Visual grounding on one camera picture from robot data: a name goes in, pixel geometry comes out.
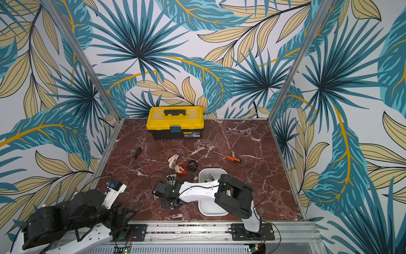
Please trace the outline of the pink beige strap watch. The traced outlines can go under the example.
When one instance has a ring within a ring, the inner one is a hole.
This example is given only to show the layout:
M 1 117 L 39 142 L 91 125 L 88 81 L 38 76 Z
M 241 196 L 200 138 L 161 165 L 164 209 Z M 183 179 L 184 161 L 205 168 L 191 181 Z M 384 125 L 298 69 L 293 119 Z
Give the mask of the pink beige strap watch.
M 170 158 L 168 159 L 169 168 L 175 169 L 175 167 L 176 167 L 176 165 L 177 165 L 176 161 L 177 161 L 178 158 L 179 158 L 178 155 L 173 155 L 172 157 L 170 157 Z

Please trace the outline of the black band watch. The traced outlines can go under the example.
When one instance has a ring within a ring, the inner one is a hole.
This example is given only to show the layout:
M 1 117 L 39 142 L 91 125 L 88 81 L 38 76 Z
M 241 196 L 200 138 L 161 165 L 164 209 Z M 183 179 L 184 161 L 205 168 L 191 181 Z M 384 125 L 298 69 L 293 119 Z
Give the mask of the black band watch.
M 196 160 L 189 160 L 187 163 L 188 172 L 194 173 L 198 170 L 198 163 Z

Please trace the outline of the small beige watch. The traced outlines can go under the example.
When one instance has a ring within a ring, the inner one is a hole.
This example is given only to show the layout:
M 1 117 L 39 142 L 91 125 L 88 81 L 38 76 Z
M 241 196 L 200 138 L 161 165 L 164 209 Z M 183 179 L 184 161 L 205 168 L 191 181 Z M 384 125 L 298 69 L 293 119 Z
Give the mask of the small beige watch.
M 212 182 L 214 181 L 214 178 L 212 176 L 207 176 L 205 179 L 205 182 Z

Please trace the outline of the red transparent watch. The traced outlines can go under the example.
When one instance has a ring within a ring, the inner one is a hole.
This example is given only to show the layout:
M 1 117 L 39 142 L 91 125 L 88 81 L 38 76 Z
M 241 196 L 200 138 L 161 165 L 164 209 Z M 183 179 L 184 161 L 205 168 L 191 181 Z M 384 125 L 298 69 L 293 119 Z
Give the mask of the red transparent watch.
M 185 175 L 187 173 L 187 165 L 185 164 L 175 165 L 174 169 L 178 175 Z

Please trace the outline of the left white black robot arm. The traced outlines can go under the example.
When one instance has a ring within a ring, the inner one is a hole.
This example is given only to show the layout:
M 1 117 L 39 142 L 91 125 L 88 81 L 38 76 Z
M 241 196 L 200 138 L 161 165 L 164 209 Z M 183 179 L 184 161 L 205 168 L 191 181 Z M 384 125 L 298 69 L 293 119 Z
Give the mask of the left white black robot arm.
M 71 201 L 36 210 L 23 222 L 11 254 L 83 254 L 110 242 L 136 211 L 115 203 L 119 192 L 91 189 Z

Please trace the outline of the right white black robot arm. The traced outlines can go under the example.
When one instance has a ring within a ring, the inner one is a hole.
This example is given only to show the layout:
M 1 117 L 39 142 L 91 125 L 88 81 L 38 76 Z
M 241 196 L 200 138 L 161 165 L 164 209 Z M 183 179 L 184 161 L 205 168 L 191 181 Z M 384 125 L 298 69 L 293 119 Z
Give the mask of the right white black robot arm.
M 163 208 L 179 208 L 192 202 L 212 202 L 228 214 L 240 218 L 245 230 L 260 232 L 261 222 L 255 211 L 252 188 L 227 174 L 204 183 L 170 185 L 158 182 L 152 194 L 161 199 Z

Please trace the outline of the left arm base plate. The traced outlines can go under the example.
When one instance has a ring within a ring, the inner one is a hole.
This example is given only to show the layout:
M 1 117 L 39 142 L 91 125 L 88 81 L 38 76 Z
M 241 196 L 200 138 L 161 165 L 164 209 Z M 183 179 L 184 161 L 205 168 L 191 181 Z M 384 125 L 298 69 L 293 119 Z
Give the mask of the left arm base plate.
M 147 232 L 146 224 L 128 224 L 113 234 L 113 242 L 143 242 Z

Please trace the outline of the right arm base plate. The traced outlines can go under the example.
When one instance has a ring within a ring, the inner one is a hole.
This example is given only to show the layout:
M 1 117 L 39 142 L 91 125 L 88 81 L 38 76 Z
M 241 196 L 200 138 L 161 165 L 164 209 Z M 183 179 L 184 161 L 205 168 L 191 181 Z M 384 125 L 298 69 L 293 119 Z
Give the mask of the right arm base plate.
M 243 223 L 233 223 L 228 229 L 233 241 L 273 241 L 275 240 L 274 230 L 271 224 L 260 225 L 259 232 L 251 232 L 245 229 Z

